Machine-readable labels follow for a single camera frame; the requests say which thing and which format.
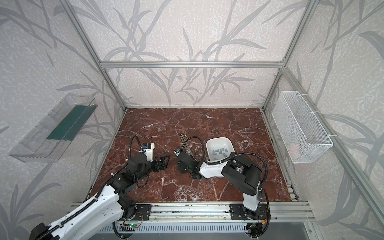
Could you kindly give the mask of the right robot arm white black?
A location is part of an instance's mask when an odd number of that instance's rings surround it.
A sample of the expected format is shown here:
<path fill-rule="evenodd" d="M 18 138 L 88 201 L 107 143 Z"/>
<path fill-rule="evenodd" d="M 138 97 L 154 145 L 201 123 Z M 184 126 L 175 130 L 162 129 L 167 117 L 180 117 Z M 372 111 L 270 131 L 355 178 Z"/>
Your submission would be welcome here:
<path fill-rule="evenodd" d="M 246 210 L 255 212 L 262 200 L 263 185 L 268 177 L 268 163 L 254 153 L 236 153 L 219 161 L 196 161 L 185 152 L 177 154 L 178 169 L 182 174 L 190 173 L 190 177 L 200 180 L 210 178 L 226 178 L 237 187 L 244 197 Z"/>

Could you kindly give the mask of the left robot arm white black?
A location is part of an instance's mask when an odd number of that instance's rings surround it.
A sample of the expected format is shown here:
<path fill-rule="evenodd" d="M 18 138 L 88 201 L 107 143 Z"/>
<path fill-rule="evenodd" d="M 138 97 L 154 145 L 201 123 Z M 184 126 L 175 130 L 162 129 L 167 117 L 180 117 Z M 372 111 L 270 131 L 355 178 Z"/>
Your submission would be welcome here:
<path fill-rule="evenodd" d="M 170 156 L 156 157 L 148 161 L 145 154 L 137 154 L 126 161 L 100 190 L 75 210 L 49 225 L 40 223 L 33 228 L 31 240 L 86 240 L 103 227 L 131 218 L 137 213 L 135 201 L 129 192 L 152 172 L 164 171 Z"/>

